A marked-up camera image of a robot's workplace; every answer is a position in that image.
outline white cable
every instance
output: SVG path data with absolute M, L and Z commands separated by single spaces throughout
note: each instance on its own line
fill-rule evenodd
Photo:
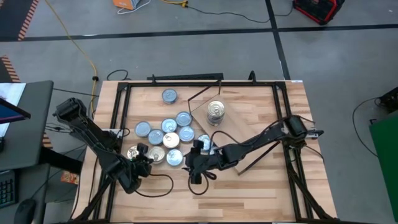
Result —
M 138 7 L 137 9 L 134 9 L 134 10 L 131 10 L 131 11 L 128 11 L 128 12 L 120 12 L 120 11 L 122 11 L 122 10 L 124 9 L 124 8 L 121 8 L 121 9 L 119 9 L 118 14 L 119 14 L 119 15 L 123 15 L 123 14 L 126 14 L 126 13 L 135 12 L 135 11 L 137 11 L 138 9 L 140 9 L 140 8 L 142 8 L 142 7 L 146 6 L 146 5 L 148 5 L 148 4 L 150 3 L 150 1 L 151 1 L 151 0 L 149 0 L 147 3 L 141 5 L 141 6 Z

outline red power station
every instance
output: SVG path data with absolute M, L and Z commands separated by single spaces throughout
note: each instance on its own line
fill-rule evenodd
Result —
M 333 19 L 344 1 L 345 0 L 293 0 L 293 7 L 320 25 L 325 25 Z

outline green panel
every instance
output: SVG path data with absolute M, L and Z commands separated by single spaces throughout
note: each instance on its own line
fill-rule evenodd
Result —
M 370 126 L 395 221 L 398 222 L 398 116 Z

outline table leg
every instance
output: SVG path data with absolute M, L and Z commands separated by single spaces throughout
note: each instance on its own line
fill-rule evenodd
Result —
M 80 174 L 81 167 L 83 166 L 82 162 L 59 154 L 51 149 L 47 149 L 46 147 L 42 147 L 39 163 L 48 163 L 51 166 L 58 167 L 59 169 L 66 170 L 74 174 Z

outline black metal frame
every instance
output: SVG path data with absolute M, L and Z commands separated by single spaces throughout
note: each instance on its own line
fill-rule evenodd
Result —
M 125 128 L 127 110 L 128 110 L 128 106 L 129 106 L 132 87 L 161 87 L 161 86 L 167 86 L 167 87 L 202 86 L 202 87 L 205 87 L 204 90 L 200 91 L 199 93 L 197 93 L 196 95 L 191 97 L 191 99 L 192 99 L 192 98 L 196 97 L 197 95 L 199 95 L 200 93 L 203 93 L 204 91 L 206 91 L 207 89 L 209 89 L 212 86 L 218 86 L 220 89 L 222 86 L 269 86 L 272 88 L 272 93 L 274 95 L 275 110 L 277 113 L 277 118 L 281 119 L 283 117 L 282 116 L 282 108 L 280 106 L 280 101 L 279 101 L 278 90 L 280 90 L 282 92 L 286 116 L 289 116 L 292 114 L 291 109 L 290 109 L 289 97 L 287 95 L 287 89 L 286 89 L 285 82 L 283 82 L 283 81 L 281 81 L 281 82 L 258 82 L 256 80 L 256 74 L 253 71 L 249 75 L 249 80 L 251 80 L 251 82 L 229 82 L 229 81 L 221 81 L 221 80 L 218 80 L 217 82 L 158 82 L 155 79 L 155 77 L 152 77 L 152 82 L 147 82 L 147 83 L 119 82 L 118 88 L 117 88 L 117 93 L 116 93 L 116 98 L 115 98 L 115 102 L 114 102 L 112 118 L 111 118 L 111 125 L 109 128 L 111 128 L 111 129 L 116 128 L 116 120 L 118 117 L 118 109 L 119 109 L 119 105 L 120 105 L 121 93 L 122 93 L 122 91 L 126 91 L 126 96 L 124 98 L 124 103 L 123 103 L 121 124 L 119 127 L 120 129 Z M 284 148 L 285 164 L 286 164 L 286 168 L 288 170 L 288 166 L 291 164 L 291 159 L 290 159 L 290 154 L 289 154 L 289 147 L 284 142 L 283 142 L 283 148 Z M 265 156 L 265 154 L 261 155 L 259 159 L 255 160 L 252 164 L 250 164 L 247 167 L 247 169 L 249 169 L 256 162 L 258 162 L 263 156 Z M 295 158 L 297 161 L 296 165 L 297 165 L 297 170 L 298 170 L 298 176 L 299 176 L 301 182 L 303 183 L 303 185 L 305 187 L 307 187 L 300 154 L 296 153 Z M 307 218 L 302 218 L 295 182 L 289 176 L 289 174 L 288 174 L 288 178 L 289 178 L 289 187 L 290 187 L 290 193 L 292 196 L 292 203 L 293 203 L 296 222 L 304 221 L 304 220 L 306 222 L 309 222 L 309 221 L 314 220 L 311 205 L 308 202 L 307 198 L 305 198 L 305 197 L 304 197 L 304 202 L 305 202 L 305 210 L 307 213 Z M 102 172 L 100 180 L 99 180 L 99 186 L 102 186 L 104 184 L 104 180 L 105 180 L 105 174 Z M 116 183 L 113 182 L 110 186 L 110 190 L 109 190 L 109 194 L 108 194 L 108 201 L 106 204 L 106 213 L 105 213 L 104 219 L 109 220 L 109 221 L 111 219 L 115 186 L 116 186 Z M 101 207 L 101 200 L 99 201 L 99 203 L 97 204 L 97 206 L 94 210 L 94 215 L 93 215 L 94 220 L 99 219 L 100 207 Z

